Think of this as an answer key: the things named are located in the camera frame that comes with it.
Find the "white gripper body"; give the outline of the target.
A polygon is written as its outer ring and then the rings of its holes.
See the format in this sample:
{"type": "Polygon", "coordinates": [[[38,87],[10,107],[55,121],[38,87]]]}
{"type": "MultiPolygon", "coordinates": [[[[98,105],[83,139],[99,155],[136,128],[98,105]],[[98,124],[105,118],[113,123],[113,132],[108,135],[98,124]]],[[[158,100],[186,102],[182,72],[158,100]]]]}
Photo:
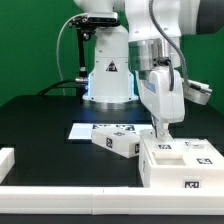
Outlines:
{"type": "Polygon", "coordinates": [[[174,87],[170,90],[168,69],[148,71],[145,80],[136,74],[142,104],[150,111],[155,126],[182,122],[185,116],[182,79],[174,72],[174,87]]]}

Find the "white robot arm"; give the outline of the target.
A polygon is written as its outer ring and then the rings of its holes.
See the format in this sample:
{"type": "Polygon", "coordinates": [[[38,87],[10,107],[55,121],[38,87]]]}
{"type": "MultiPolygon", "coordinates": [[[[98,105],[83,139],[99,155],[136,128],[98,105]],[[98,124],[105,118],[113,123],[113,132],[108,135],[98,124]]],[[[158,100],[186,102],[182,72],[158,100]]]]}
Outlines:
{"type": "Polygon", "coordinates": [[[155,136],[169,134],[184,119],[184,100],[205,104],[209,86],[188,78],[180,38],[224,28],[224,0],[74,0],[86,21],[98,26],[123,11],[129,25],[130,66],[141,102],[150,111],[155,136]]]}

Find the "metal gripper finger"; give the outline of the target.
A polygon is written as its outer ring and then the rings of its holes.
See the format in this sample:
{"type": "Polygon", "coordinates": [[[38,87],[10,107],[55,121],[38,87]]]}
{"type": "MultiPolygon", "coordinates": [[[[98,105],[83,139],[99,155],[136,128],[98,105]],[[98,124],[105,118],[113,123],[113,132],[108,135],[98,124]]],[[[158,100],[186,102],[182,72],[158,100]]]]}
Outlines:
{"type": "Polygon", "coordinates": [[[151,119],[152,119],[152,126],[154,128],[155,131],[155,137],[158,138],[158,120],[154,115],[151,115],[151,119]]]}
{"type": "Polygon", "coordinates": [[[159,123],[157,125],[157,136],[159,138],[165,138],[169,135],[169,124],[168,123],[159,123]]]}

